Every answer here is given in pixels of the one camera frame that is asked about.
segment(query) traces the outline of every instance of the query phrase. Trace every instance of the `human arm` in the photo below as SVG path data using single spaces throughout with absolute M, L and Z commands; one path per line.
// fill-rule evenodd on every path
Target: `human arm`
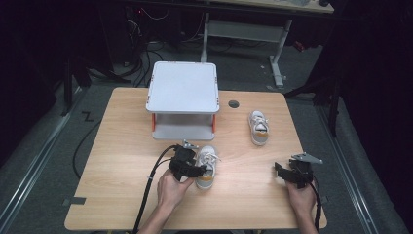
M 193 182 L 193 178 L 179 182 L 170 169 L 167 169 L 158 181 L 158 205 L 138 233 L 160 233 L 173 210 L 182 202 L 186 190 Z
M 312 210 L 316 203 L 316 194 L 310 185 L 298 189 L 295 184 L 286 181 L 289 202 L 295 212 L 298 228 L 302 234 L 318 233 L 314 226 Z

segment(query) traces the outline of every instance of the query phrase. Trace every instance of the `white shelf top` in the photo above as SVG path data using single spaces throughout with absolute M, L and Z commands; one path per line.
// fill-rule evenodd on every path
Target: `white shelf top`
M 155 63 L 146 109 L 163 114 L 214 114 L 219 110 L 216 66 L 208 62 Z

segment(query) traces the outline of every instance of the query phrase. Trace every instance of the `forearm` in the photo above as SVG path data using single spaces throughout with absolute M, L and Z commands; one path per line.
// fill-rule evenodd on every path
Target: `forearm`
M 143 226 L 139 229 L 138 234 L 161 233 L 165 223 L 167 223 L 173 209 L 165 206 L 157 206 Z
M 298 228 L 301 234 L 316 234 L 318 231 L 314 226 L 313 218 L 310 214 L 296 214 Z

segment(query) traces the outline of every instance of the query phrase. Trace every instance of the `human hand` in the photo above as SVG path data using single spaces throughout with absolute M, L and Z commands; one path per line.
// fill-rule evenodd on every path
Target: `human hand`
M 172 212 L 182 202 L 186 190 L 194 180 L 190 177 L 179 182 L 172 171 L 167 169 L 158 181 L 158 206 Z
M 304 188 L 298 189 L 294 183 L 285 182 L 289 193 L 289 202 L 296 215 L 311 216 L 313 206 L 316 203 L 316 194 L 307 184 Z

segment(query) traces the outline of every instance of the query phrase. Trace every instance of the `person's left hand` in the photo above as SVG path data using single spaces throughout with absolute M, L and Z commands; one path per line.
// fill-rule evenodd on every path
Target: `person's left hand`
M 187 178 L 184 182 L 179 182 L 172 171 L 167 169 L 158 181 L 158 206 L 173 211 L 182 202 L 186 190 L 194 180 Z

